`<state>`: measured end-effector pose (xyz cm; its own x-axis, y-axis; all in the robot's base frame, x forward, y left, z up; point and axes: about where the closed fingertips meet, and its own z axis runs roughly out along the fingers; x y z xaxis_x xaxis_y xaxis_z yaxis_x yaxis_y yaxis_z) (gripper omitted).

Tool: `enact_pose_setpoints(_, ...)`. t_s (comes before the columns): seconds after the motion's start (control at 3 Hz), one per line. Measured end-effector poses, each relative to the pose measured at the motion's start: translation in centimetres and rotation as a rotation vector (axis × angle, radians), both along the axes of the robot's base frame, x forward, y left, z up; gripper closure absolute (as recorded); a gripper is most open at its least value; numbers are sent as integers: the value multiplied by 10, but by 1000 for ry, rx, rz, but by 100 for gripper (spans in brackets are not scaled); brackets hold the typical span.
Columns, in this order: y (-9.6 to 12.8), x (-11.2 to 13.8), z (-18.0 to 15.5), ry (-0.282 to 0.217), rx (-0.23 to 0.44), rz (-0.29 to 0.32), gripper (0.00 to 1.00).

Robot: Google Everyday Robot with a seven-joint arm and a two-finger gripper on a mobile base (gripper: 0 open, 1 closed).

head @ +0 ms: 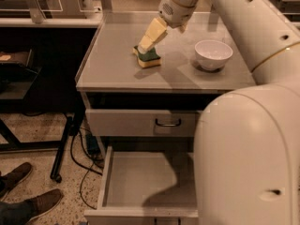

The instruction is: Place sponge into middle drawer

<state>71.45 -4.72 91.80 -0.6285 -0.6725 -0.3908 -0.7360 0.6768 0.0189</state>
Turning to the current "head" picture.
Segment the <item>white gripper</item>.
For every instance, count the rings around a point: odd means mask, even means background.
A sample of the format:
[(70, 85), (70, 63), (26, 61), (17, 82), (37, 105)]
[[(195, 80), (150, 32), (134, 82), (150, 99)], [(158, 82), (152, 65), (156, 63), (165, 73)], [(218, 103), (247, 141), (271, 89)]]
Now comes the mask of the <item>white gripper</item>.
[(161, 0), (158, 6), (160, 17), (150, 22), (138, 44), (138, 51), (145, 54), (152, 50), (167, 36), (168, 25), (171, 28), (179, 27), (180, 33), (185, 33), (197, 3), (198, 0)]

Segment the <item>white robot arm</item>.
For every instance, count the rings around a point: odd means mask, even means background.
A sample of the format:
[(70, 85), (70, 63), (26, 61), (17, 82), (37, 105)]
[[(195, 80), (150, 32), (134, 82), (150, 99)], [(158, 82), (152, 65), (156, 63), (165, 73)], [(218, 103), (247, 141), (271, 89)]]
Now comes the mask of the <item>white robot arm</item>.
[[(194, 137), (199, 225), (299, 225), (300, 34), (268, 0), (211, 0), (255, 83), (213, 100)], [(141, 53), (198, 0), (161, 0)]]

